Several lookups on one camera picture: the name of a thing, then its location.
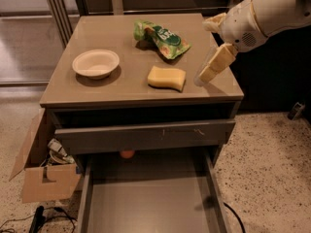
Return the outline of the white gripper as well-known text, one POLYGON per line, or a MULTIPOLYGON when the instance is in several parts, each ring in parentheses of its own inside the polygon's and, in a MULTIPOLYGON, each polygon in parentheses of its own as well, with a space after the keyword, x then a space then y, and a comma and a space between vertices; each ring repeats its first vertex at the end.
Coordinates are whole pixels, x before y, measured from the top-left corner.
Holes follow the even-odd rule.
POLYGON ((202 25, 206 31, 219 32, 225 43, 209 50, 194 77, 194 84, 197 86, 204 86, 216 78, 235 61, 238 52, 253 50, 268 39, 257 22, 253 0, 242 1, 227 14, 208 17, 202 25))

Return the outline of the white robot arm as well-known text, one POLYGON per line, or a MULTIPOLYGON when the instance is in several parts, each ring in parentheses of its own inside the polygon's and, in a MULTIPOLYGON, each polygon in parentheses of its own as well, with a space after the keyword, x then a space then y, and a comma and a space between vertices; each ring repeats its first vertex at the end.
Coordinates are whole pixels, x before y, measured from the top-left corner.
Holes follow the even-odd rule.
POLYGON ((228 12, 203 21, 223 43, 209 50, 194 83, 203 86, 229 67, 240 52, 254 50, 285 30, 311 25, 311 0, 243 0, 228 12))

